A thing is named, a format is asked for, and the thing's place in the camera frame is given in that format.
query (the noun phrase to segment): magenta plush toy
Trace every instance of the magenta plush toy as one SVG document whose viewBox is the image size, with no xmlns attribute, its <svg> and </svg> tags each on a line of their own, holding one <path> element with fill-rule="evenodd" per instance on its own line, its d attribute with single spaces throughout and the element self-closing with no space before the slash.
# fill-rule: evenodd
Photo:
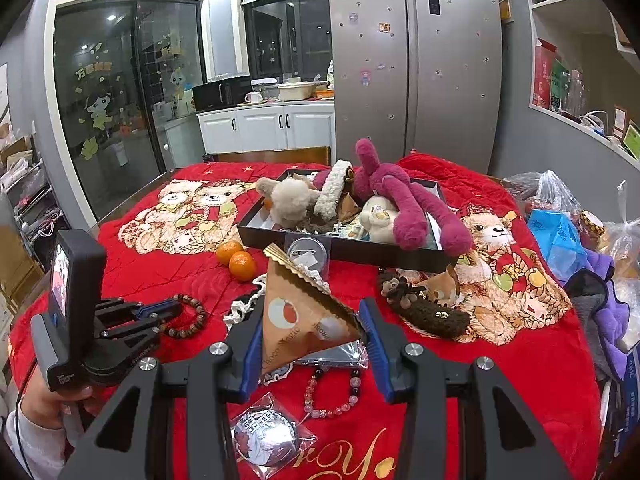
<svg viewBox="0 0 640 480">
<path fill-rule="evenodd" d="M 417 182 L 412 183 L 397 164 L 380 164 L 369 139 L 356 143 L 356 153 L 362 166 L 355 173 L 354 191 L 363 200 L 378 194 L 396 204 L 399 214 L 393 232 L 401 248 L 413 251 L 424 245 L 428 232 L 424 212 L 431 214 L 440 226 L 440 244 L 447 254 L 460 256 L 471 248 L 469 230 L 447 205 Z"/>
</svg>

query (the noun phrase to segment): white mug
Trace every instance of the white mug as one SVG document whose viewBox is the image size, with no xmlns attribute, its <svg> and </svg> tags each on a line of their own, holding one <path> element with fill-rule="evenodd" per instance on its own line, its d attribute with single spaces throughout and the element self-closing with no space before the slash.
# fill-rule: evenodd
<svg viewBox="0 0 640 480">
<path fill-rule="evenodd" d="M 249 92 L 244 96 L 244 102 L 254 105 L 260 104 L 262 102 L 262 94 L 260 92 Z"/>
</svg>

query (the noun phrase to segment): black camera monitor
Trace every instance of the black camera monitor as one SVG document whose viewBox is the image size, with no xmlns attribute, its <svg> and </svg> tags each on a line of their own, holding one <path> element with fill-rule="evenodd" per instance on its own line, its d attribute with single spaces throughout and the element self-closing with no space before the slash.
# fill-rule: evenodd
<svg viewBox="0 0 640 480">
<path fill-rule="evenodd" d="M 51 263 L 48 315 L 31 319 L 38 364 L 49 389 L 82 381 L 80 362 L 94 339 L 107 254 L 82 230 L 59 231 Z"/>
</svg>

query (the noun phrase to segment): white sleeve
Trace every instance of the white sleeve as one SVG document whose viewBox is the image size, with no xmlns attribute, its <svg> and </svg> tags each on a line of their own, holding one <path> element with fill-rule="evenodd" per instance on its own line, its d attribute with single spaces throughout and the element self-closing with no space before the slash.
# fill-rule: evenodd
<svg viewBox="0 0 640 480">
<path fill-rule="evenodd" d="M 18 424 L 20 441 L 33 480 L 56 480 L 65 465 L 65 430 L 47 430 L 37 426 L 24 416 L 22 406 Z M 24 467 L 18 439 L 15 436 L 15 412 L 9 413 L 3 433 L 12 453 Z"/>
</svg>

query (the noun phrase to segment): purple and gray fabric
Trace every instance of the purple and gray fabric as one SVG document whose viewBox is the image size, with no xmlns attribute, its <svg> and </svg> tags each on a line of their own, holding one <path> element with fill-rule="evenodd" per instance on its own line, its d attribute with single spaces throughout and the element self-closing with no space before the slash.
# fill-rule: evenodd
<svg viewBox="0 0 640 480">
<path fill-rule="evenodd" d="M 613 259 L 588 249 L 585 267 L 564 284 L 585 331 L 598 380 L 625 375 L 626 354 L 616 342 L 625 335 L 629 306 L 618 300 L 611 278 Z"/>
</svg>

